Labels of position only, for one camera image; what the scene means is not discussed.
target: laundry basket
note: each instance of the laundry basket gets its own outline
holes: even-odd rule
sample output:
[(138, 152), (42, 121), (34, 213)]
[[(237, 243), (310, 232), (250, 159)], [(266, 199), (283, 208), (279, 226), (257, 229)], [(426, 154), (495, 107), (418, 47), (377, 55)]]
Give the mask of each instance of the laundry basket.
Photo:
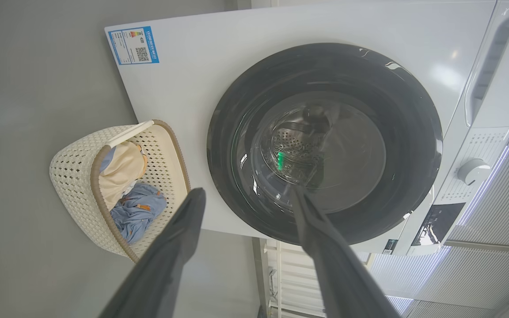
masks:
[[(129, 245), (115, 226), (99, 190), (103, 158), (121, 142), (140, 145), (148, 157), (137, 182), (156, 187), (166, 198), (166, 209), (144, 236)], [(186, 166), (172, 129), (163, 121), (145, 121), (102, 129), (59, 151), (50, 163), (50, 179), (77, 225), (97, 246), (137, 262), (162, 232), (190, 191)]]

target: clothes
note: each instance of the clothes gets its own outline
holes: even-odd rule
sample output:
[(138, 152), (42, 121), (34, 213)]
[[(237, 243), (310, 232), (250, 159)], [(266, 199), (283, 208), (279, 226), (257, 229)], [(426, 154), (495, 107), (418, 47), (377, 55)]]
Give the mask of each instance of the clothes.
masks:
[(127, 243), (137, 242), (166, 208), (166, 199), (155, 187), (137, 183), (111, 210), (111, 217)]
[(99, 190), (108, 211), (131, 190), (129, 186), (144, 175), (147, 161), (141, 147), (130, 141), (120, 143), (107, 153), (99, 168)]

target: door glass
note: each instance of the door glass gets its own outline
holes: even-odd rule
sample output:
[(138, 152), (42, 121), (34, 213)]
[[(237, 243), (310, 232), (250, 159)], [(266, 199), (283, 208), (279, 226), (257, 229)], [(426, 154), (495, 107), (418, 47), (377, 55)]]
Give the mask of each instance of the door glass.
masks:
[(283, 211), (291, 208), (293, 185), (304, 185), (325, 213), (359, 203), (378, 184), (386, 163), (382, 135), (359, 111), (363, 106), (343, 93), (315, 91), (246, 115), (234, 138), (236, 179), (252, 189), (251, 199)]

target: basket handle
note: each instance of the basket handle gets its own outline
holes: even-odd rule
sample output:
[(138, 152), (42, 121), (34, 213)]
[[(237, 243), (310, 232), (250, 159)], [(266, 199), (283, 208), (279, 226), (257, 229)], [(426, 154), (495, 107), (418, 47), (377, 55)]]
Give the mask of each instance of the basket handle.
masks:
[(123, 131), (122, 133), (116, 135), (115, 137), (112, 137), (105, 144), (113, 148), (116, 145), (119, 145), (120, 143), (127, 141), (127, 139), (134, 137), (136, 134), (143, 132), (145, 129), (152, 125), (154, 125), (154, 121), (144, 121), (140, 124), (134, 125), (133, 127), (127, 129), (126, 131)]

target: washing machine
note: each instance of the washing machine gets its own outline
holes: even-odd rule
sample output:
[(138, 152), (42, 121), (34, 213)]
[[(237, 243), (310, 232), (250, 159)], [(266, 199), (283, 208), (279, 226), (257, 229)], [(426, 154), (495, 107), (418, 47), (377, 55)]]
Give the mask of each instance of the washing machine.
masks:
[(356, 251), (436, 252), (509, 137), (509, 2), (341, 1), (105, 28), (174, 130), (202, 228), (298, 244), (303, 185)]

